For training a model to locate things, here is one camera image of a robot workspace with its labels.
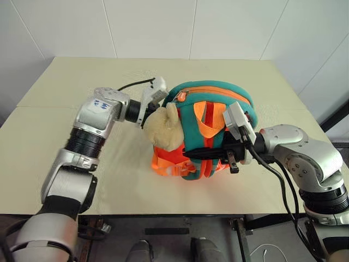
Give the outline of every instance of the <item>teal fabric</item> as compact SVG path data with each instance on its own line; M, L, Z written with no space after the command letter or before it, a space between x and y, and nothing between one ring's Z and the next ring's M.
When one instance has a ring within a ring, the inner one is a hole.
M180 92L182 89L189 88L189 87L199 87L199 86L215 86L215 87L220 87L226 90L234 91L235 93L245 97L251 103L251 105L243 101L234 99L232 97L228 97L220 94L211 94L211 93L192 93L187 95L184 102L179 102L177 100L173 101L173 99L176 97L178 92ZM186 82L176 86L169 92L168 96L164 100L163 106L165 107L168 102L172 102L172 101L176 103L176 106L177 108L179 108L179 111L180 111L180 121L181 121L183 132L184 132L184 144L185 144L186 151L190 151L195 148L204 147L204 137L200 134L200 131L196 122L196 117L194 114L194 108L193 108L194 103L197 103L200 101L209 101L209 102L216 102L216 103L224 103L227 106L229 106L237 101L240 104L241 108L244 111L248 112L251 118L252 127L255 127L257 125L257 116L255 113L254 104L252 102L250 95L241 87L230 84L230 83L226 83L222 81L212 81L212 80ZM214 136L214 140L213 140L214 148L221 147L223 136L224 136L224 130L221 130L217 135ZM191 161L196 164L201 164L201 160L198 160L198 159L191 159ZM214 174L218 161L219 161L218 159L214 159L212 161L213 168L210 176ZM190 173L188 176L184 176L183 178L186 180L196 180L199 177L200 177L200 170L197 169L195 173Z

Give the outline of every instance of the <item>orange zipper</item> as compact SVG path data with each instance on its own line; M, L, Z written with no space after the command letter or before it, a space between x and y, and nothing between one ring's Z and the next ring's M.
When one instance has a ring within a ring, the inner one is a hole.
M240 94L235 93L234 91L226 90L220 87L215 86L200 86L200 87L188 87L185 89L182 89L175 97L175 99L179 100L180 102L185 101L186 95L191 93L210 93L210 94L222 94L224 96L229 96L235 99L238 99L240 101L243 101L247 104L251 104L248 99L241 96Z

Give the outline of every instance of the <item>beige tabletop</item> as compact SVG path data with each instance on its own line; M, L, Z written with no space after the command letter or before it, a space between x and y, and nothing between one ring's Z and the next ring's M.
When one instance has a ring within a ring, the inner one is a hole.
M161 75L169 88L189 80L228 81L246 89L259 117L256 130L294 124L329 141L269 61L55 58L0 129L0 213L33 214L40 188L69 137L79 105L96 87L119 88ZM127 90L139 99L142 86ZM285 213L278 179L253 162L240 173L186 181L150 168L152 145L133 123L116 123L94 173L97 191L85 214ZM342 167L346 186L348 168ZM291 193L287 196L291 209Z

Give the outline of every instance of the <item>beige plush toy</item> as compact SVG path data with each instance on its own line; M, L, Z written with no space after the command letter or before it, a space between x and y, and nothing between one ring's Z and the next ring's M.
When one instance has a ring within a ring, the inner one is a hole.
M174 103L158 108L147 118L143 128L152 144L166 151L173 151L183 143L182 125Z

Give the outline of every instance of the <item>backpack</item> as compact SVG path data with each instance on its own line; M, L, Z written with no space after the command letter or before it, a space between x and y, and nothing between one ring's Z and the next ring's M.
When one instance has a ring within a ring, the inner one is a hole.
M219 159L199 160L183 156L183 150L221 147L225 122L223 112L238 102L249 115L252 127L257 125L257 116L250 95L241 87L222 81L186 82L173 88L165 98L176 104L184 132L184 143L171 152L154 147L152 168L159 175L181 176L186 180L211 177L216 171L228 168Z

